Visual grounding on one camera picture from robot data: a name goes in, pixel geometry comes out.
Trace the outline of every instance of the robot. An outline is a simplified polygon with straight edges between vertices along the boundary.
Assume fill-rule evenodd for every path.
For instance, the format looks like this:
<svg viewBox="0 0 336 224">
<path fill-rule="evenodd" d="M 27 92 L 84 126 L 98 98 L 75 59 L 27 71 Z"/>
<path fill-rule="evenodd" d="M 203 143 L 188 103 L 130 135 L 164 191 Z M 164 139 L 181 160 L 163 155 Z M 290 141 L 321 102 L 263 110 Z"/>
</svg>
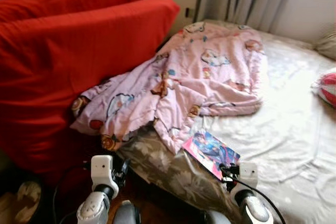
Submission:
<svg viewBox="0 0 336 224">
<path fill-rule="evenodd" d="M 116 198 L 119 188 L 125 184 L 125 176 L 129 167 L 126 160 L 121 171 L 113 170 L 112 156 L 98 155 L 91 160 L 92 193 L 77 211 L 78 224 L 106 224 L 110 202 Z M 223 174 L 222 182 L 230 192 L 230 198 L 240 208 L 242 224 L 271 224 L 274 222 L 271 212 L 254 195 L 250 187 L 257 185 L 257 165 L 251 162 L 240 162 L 239 166 L 220 165 Z M 113 224 L 141 224 L 138 208 L 131 202 L 124 201 L 117 210 Z M 204 224 L 230 224 L 221 213 L 206 211 Z"/>
</svg>

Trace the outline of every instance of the pink blanket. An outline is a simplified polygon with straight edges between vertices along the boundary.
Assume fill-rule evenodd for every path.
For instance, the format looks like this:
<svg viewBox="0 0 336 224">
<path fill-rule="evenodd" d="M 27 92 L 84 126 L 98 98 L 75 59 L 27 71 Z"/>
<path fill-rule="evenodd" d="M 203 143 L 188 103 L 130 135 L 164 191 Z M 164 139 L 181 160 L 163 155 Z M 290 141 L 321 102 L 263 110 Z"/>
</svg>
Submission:
<svg viewBox="0 0 336 224">
<path fill-rule="evenodd" d="M 191 24 L 151 60 L 82 93 L 72 106 L 77 119 L 71 128 L 100 134 L 102 146 L 116 150 L 152 123 L 177 153 L 197 116 L 256 112 L 266 67 L 256 31 Z"/>
</svg>

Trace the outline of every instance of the black wire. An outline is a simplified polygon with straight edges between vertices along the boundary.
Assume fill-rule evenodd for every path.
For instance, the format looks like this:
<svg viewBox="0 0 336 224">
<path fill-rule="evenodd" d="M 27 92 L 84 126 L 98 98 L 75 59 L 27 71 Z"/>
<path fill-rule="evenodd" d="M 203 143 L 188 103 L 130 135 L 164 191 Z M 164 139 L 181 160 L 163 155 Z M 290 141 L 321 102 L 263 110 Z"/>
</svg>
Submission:
<svg viewBox="0 0 336 224">
<path fill-rule="evenodd" d="M 233 178 L 233 177 L 230 177 L 230 176 L 229 176 L 229 178 L 231 178 L 233 181 L 238 182 L 238 183 L 240 183 L 240 184 L 242 184 L 242 185 L 244 185 L 244 186 L 250 188 L 251 190 L 256 191 L 256 192 L 259 193 L 260 195 L 262 195 L 262 196 L 268 201 L 268 203 L 270 203 L 270 205 L 273 207 L 273 209 L 275 210 L 275 212 L 277 212 L 277 214 L 278 214 L 278 216 L 279 216 L 279 218 L 280 218 L 282 224 L 286 224 L 285 219 L 284 219 L 283 216 L 281 215 L 281 213 L 280 213 L 280 211 L 278 210 L 278 208 L 274 205 L 274 203 L 273 203 L 273 202 L 272 202 L 272 201 L 271 201 L 265 194 L 263 194 L 263 193 L 262 193 L 261 191 L 259 191 L 258 189 L 253 188 L 253 187 L 247 185 L 246 183 L 241 182 L 240 180 L 237 180 L 236 178 Z"/>
<path fill-rule="evenodd" d="M 70 213 L 68 213 L 67 215 L 65 215 L 62 219 L 61 219 L 61 221 L 59 222 L 59 224 L 62 224 L 63 223 L 63 221 L 65 221 L 67 218 L 69 218 L 71 215 L 74 215 L 74 214 L 76 214 L 77 213 L 77 211 L 72 211 L 72 212 L 70 212 Z"/>
<path fill-rule="evenodd" d="M 61 176 L 61 178 L 59 179 L 56 187 L 55 187 L 54 195 L 52 197 L 52 203 L 53 203 L 53 213 L 52 213 L 52 216 L 53 216 L 53 219 L 54 219 L 54 224 L 58 224 L 57 223 L 57 217 L 56 217 L 56 208 L 55 208 L 55 199 L 56 199 L 58 188 L 59 188 L 60 184 L 62 183 L 62 181 L 64 180 L 64 178 L 68 175 L 68 173 L 70 171 L 72 171 L 73 169 L 76 169 L 76 168 L 84 168 L 84 166 L 83 165 L 77 165 L 77 166 L 72 166 L 72 167 L 66 169 L 65 172 L 63 173 L 63 175 Z"/>
</svg>

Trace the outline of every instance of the mattress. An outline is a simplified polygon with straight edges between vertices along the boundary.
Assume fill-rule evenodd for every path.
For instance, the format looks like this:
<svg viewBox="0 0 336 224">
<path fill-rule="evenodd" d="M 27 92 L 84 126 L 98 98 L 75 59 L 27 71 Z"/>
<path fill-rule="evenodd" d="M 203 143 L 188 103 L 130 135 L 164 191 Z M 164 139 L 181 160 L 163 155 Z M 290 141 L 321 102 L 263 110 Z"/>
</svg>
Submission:
<svg viewBox="0 0 336 224">
<path fill-rule="evenodd" d="M 310 44 L 260 34 L 269 74 L 261 109 L 247 116 L 197 118 L 192 131 L 203 128 L 240 153 L 241 160 L 256 162 L 257 188 L 287 223 L 336 223 L 336 112 L 310 90 L 335 62 Z M 118 153 L 129 157 L 132 169 L 148 183 L 239 223 L 238 208 L 224 186 L 184 150 L 168 151 L 150 126 Z"/>
</svg>

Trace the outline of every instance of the white bed sheet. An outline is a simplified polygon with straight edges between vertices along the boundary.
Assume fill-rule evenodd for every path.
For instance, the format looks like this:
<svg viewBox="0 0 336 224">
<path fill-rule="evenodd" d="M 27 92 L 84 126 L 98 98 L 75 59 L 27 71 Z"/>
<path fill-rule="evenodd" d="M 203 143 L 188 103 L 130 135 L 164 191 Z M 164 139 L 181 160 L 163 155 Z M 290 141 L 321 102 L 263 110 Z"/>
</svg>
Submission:
<svg viewBox="0 0 336 224">
<path fill-rule="evenodd" d="M 310 90 L 335 62 L 311 50 L 310 44 L 261 36 L 270 82 L 264 105 L 254 115 L 200 118 L 194 130 L 203 127 L 243 160 L 257 162 L 257 188 L 287 223 L 336 223 L 336 110 Z M 239 222 L 237 208 L 218 181 L 183 150 L 173 156 L 155 132 L 144 132 L 119 153 L 130 157 L 133 169 L 148 182 Z"/>
</svg>

